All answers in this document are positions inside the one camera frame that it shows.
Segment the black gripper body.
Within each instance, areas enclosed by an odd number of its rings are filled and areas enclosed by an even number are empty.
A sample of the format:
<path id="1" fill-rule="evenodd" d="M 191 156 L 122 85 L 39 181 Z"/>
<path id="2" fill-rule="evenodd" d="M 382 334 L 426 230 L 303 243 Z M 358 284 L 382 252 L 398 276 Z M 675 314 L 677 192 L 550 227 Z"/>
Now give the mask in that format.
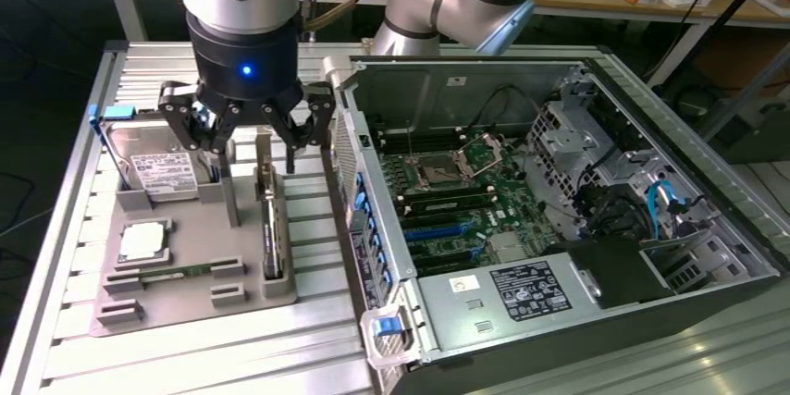
<path id="1" fill-rule="evenodd" d="M 303 100 L 298 15 L 254 34 L 219 31 L 187 14 L 199 79 L 220 96 L 270 104 L 287 114 Z"/>

